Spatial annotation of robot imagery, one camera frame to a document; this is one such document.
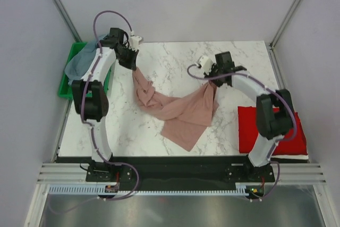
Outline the pink t shirt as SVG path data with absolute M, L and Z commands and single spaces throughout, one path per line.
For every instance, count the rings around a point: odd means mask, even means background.
M 204 131 L 211 126 L 219 107 L 217 86 L 206 82 L 182 98 L 156 91 L 139 69 L 132 72 L 134 99 L 147 114 L 164 121 L 161 135 L 186 151 L 191 151 Z

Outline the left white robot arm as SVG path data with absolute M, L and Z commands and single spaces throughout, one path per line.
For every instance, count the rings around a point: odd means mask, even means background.
M 142 37 L 133 31 L 127 33 L 119 28 L 111 28 L 107 36 L 96 41 L 95 57 L 87 72 L 82 78 L 72 82 L 75 111 L 90 134 L 92 155 L 87 168 L 88 182 L 116 180 L 117 169 L 112 164 L 113 152 L 106 131 L 109 101 L 104 83 L 115 62 L 129 70 L 137 68 L 136 60 L 141 42 Z

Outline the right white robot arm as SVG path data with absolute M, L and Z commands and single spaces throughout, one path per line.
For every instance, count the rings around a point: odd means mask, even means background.
M 269 173 L 270 158 L 284 136 L 297 133 L 291 93 L 287 89 L 271 90 L 253 77 L 243 66 L 236 66 L 230 52 L 215 55 L 215 62 L 203 56 L 198 64 L 204 77 L 217 87 L 224 84 L 244 93 L 256 103 L 257 139 L 241 167 L 248 181 Z

